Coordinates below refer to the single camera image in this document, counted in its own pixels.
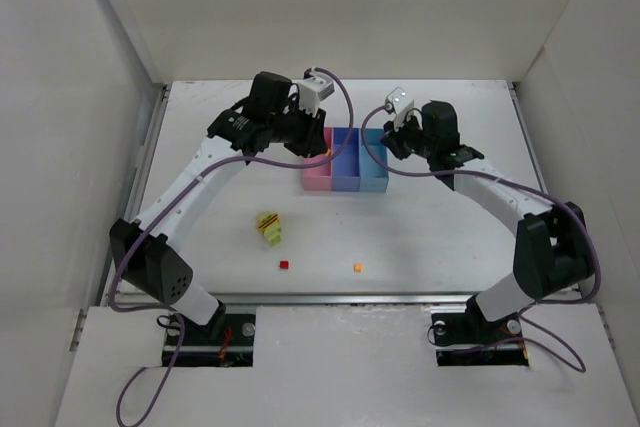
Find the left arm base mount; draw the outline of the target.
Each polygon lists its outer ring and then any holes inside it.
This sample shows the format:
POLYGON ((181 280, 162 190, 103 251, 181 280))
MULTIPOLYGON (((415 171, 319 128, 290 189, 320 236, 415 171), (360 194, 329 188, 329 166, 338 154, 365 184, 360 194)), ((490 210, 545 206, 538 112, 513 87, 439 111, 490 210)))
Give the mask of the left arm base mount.
MULTIPOLYGON (((156 324, 165 332, 161 363, 163 367, 168 367, 177 350, 181 325, 175 314, 160 315, 156 319, 156 324)), ((202 326, 189 319, 185 319, 184 324, 184 339, 182 346, 177 350, 175 367, 244 368, 253 366, 256 333, 254 312, 226 314, 221 330, 214 338, 211 338, 202 326)))

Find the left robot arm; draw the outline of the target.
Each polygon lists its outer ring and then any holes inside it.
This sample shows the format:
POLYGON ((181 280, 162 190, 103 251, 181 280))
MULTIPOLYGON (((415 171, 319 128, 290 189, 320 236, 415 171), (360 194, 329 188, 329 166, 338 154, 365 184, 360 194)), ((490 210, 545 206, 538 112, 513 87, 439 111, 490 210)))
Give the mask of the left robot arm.
POLYGON ((262 71, 249 94, 223 110, 188 165, 171 186, 134 220, 117 220, 109 232, 122 280, 195 324, 208 339, 222 329, 225 306, 194 278, 180 251, 195 223, 222 188, 252 157, 273 143, 294 155, 324 154, 323 100, 333 80, 317 71, 294 82, 262 71))

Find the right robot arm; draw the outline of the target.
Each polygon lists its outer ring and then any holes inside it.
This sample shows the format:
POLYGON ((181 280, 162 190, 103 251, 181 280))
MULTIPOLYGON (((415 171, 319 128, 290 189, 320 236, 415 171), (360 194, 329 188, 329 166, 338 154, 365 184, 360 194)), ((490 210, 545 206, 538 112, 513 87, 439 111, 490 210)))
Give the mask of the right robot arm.
POLYGON ((461 142, 451 104, 431 101, 416 108, 413 100, 393 93, 384 109, 392 118, 380 141, 397 159, 424 159, 430 176, 474 201, 515 239, 511 272, 473 295, 464 312, 435 320, 438 345, 492 343, 520 309, 596 275, 598 261, 581 209, 501 175, 480 151, 461 142))

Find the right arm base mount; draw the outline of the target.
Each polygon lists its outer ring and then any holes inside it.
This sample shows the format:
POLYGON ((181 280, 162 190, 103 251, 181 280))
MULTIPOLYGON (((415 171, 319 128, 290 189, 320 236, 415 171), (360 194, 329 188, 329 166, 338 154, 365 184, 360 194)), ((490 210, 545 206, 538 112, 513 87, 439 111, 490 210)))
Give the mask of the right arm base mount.
POLYGON ((516 314, 476 325, 463 312, 435 312, 431 322, 427 337, 439 367, 529 366, 516 314))

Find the green yellow lego stack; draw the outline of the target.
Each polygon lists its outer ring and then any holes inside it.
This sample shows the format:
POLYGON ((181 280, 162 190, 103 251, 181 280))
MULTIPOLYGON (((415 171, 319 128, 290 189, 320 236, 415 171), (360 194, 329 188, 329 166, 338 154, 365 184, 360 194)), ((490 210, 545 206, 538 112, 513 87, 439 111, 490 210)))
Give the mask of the green yellow lego stack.
POLYGON ((282 228, 279 215, 275 212, 262 212, 256 217, 256 227, 265 241, 274 247, 282 240, 282 228))

